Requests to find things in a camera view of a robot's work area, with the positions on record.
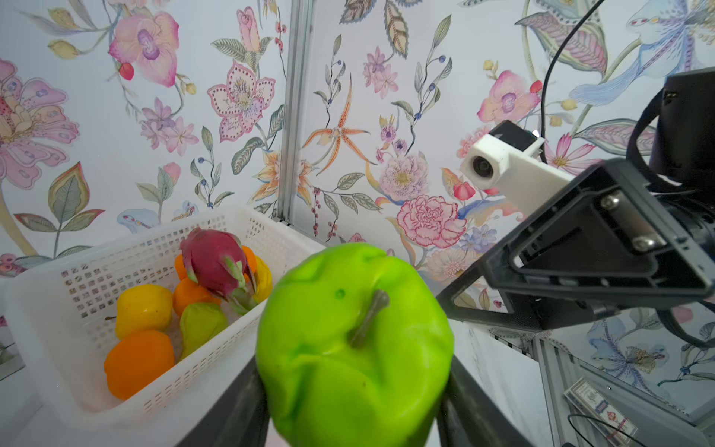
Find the green fruit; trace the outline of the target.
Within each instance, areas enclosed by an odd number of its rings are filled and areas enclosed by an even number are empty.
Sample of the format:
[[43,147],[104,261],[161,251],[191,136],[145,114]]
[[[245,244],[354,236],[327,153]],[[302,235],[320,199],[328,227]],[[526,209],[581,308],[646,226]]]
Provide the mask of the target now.
[[195,303],[188,305],[180,319],[182,361],[208,343],[229,326],[229,320],[219,305]]

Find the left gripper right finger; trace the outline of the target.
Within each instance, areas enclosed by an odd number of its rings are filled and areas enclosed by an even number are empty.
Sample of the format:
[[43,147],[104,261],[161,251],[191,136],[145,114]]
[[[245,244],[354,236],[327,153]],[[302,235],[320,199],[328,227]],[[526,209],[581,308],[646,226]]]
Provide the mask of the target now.
[[442,447],[532,446],[497,408],[470,372],[452,357],[436,416]]

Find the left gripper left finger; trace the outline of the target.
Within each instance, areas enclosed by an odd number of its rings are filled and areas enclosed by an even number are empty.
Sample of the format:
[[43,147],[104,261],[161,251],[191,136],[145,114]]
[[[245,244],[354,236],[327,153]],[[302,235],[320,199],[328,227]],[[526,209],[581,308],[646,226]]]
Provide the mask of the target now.
[[256,359],[251,358],[178,446],[264,447],[269,421],[266,391]]

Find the orange fruit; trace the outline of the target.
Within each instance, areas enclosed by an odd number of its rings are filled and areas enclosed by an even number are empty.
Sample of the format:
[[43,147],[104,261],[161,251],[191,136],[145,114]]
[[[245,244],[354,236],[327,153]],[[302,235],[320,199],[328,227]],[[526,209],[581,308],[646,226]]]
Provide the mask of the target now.
[[182,316],[188,305],[199,303],[221,305],[222,300],[191,279],[182,279],[173,292],[173,310],[176,315]]
[[186,273],[186,269],[184,266],[184,257],[182,257],[181,254],[179,254],[174,260],[174,269],[175,269],[175,272],[179,278],[179,281],[182,281],[182,280],[188,278],[188,275]]
[[159,331],[132,333],[107,355],[104,372],[110,393],[128,400],[174,366],[171,339]]
[[256,274],[258,270],[258,263],[254,252],[246,245],[242,245],[241,249],[246,256],[251,273]]

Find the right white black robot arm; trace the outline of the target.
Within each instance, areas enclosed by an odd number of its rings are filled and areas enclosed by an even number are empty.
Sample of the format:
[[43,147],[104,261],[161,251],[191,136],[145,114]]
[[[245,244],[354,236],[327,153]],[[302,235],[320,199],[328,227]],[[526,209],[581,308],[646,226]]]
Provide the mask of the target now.
[[714,306],[713,70],[670,76],[623,158],[570,177],[536,160],[542,143],[506,121],[465,158],[465,176],[524,219],[438,294],[447,316],[541,332],[651,308],[683,342],[712,348],[675,310]]

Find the red dragon fruit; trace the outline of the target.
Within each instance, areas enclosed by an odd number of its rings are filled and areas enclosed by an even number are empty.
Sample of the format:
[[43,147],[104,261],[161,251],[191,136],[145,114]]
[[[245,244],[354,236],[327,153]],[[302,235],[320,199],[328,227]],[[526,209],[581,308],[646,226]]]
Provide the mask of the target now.
[[238,237],[197,227],[180,247],[191,281],[227,302],[238,315],[257,306],[258,281]]

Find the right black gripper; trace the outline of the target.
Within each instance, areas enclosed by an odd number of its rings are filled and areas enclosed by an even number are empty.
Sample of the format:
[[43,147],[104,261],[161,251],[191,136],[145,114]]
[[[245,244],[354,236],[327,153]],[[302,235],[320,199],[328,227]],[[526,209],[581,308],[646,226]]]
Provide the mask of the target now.
[[[483,278],[501,291],[502,312],[458,303]],[[655,195],[629,162],[611,160],[576,177],[436,299],[451,320],[540,333],[606,320],[620,313],[615,305],[670,309],[713,295],[713,208],[696,194]]]

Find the green apple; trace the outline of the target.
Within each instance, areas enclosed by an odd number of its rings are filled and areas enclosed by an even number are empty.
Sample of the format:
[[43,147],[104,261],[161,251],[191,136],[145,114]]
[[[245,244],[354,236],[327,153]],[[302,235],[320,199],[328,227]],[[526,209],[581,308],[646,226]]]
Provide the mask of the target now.
[[266,302],[256,362],[292,446],[422,446],[454,334],[418,272],[366,243],[320,251]]

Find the yellow lemon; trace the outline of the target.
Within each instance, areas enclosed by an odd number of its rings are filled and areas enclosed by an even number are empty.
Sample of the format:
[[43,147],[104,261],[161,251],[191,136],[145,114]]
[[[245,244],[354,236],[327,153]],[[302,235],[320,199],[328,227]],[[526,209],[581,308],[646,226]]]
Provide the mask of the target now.
[[123,340],[141,331],[164,331],[172,313],[173,297],[168,289],[154,284],[133,287],[117,300],[115,335]]

